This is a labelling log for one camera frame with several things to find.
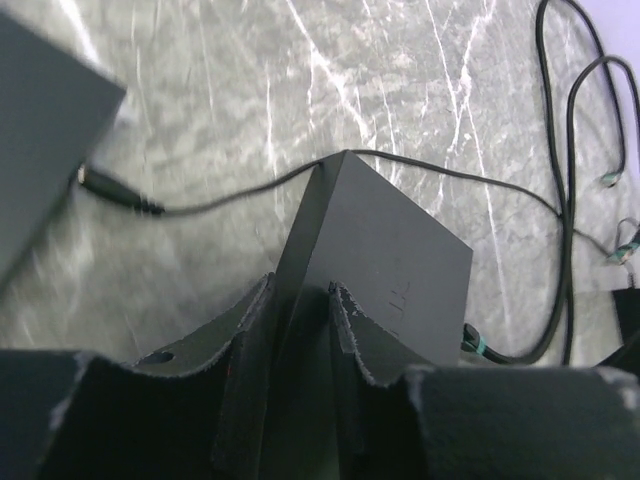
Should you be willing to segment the black network switch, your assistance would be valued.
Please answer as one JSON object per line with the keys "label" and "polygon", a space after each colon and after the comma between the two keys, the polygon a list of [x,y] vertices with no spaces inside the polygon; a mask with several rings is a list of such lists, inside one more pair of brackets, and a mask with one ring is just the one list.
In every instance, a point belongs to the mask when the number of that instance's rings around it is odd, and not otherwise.
{"label": "black network switch", "polygon": [[1,12],[1,282],[66,196],[126,91]]}
{"label": "black network switch", "polygon": [[259,475],[425,475],[403,374],[459,358],[473,252],[355,153],[313,168],[276,270]]}

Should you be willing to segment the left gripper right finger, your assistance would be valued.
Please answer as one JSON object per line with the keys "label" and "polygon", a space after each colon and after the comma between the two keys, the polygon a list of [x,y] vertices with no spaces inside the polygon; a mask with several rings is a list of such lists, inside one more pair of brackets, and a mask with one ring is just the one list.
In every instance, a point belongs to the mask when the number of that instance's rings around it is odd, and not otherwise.
{"label": "left gripper right finger", "polygon": [[329,290],[343,479],[635,479],[639,381],[609,366],[437,367]]}

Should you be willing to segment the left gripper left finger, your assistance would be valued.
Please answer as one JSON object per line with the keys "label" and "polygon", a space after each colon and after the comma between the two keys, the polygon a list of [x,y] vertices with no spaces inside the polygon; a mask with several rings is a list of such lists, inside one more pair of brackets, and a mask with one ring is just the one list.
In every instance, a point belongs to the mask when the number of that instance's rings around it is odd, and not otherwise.
{"label": "left gripper left finger", "polygon": [[256,478],[276,323],[269,274],[132,364],[86,350],[3,350],[2,477]]}

